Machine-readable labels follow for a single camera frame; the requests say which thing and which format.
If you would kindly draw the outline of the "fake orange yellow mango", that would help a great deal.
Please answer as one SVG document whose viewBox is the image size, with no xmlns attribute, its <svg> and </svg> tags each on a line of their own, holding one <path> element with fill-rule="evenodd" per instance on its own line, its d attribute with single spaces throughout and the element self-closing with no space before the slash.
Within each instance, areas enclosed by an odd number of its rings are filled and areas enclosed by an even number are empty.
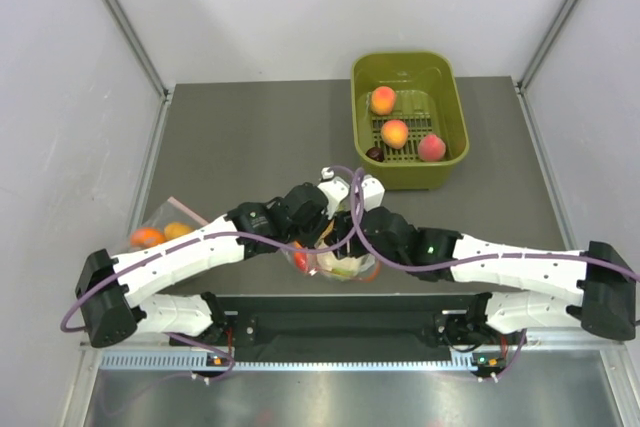
<svg viewBox="0 0 640 427">
<path fill-rule="evenodd" d="M 328 226 L 325 228 L 325 230 L 323 231 L 323 233 L 321 234 L 321 238 L 325 238 L 326 236 L 328 236 L 334 229 L 334 223 L 335 223 L 335 219 L 332 219 Z"/>
</svg>

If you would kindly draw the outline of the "clear zip bag red seal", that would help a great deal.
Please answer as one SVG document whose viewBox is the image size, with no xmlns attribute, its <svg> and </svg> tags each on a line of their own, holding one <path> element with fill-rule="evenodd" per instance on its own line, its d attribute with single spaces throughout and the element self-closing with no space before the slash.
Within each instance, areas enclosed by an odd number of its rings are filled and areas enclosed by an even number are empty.
<svg viewBox="0 0 640 427">
<path fill-rule="evenodd" d="M 307 276 L 322 275 L 342 282 L 374 280 L 379 274 L 380 263 L 355 244 L 347 243 L 337 250 L 320 254 L 308 253 L 308 250 L 334 246 L 350 232 L 353 224 L 348 207 L 349 203 L 342 201 L 331 220 L 320 213 L 312 220 L 310 227 L 303 227 L 295 234 L 289 243 L 294 251 L 281 249 L 287 261 Z"/>
</svg>

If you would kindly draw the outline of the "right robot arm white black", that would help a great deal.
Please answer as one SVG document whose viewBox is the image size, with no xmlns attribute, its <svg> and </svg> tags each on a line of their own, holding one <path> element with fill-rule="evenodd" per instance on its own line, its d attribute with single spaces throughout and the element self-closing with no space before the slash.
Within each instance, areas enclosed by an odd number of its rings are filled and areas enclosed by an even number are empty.
<svg viewBox="0 0 640 427">
<path fill-rule="evenodd" d="M 484 283 L 511 293 L 482 293 L 469 307 L 467 331 L 487 343 L 529 328 L 580 327 L 613 341 L 636 336 L 638 274 L 614 247 L 592 241 L 585 250 L 543 251 L 491 243 L 454 230 L 415 227 L 377 207 L 355 224 L 337 214 L 324 241 L 347 243 L 337 255 L 372 255 L 423 281 Z"/>
</svg>

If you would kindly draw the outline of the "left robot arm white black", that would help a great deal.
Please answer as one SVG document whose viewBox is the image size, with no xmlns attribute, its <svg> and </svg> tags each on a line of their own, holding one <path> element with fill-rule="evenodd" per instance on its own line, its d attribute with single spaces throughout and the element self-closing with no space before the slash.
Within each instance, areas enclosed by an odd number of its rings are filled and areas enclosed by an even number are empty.
<svg viewBox="0 0 640 427">
<path fill-rule="evenodd" d="M 76 284 L 94 348 L 110 347 L 154 319 L 158 292 L 212 268 L 295 245 L 313 248 L 349 192 L 341 181 L 303 183 L 269 202 L 244 202 L 175 240 L 136 252 L 91 253 Z"/>
</svg>

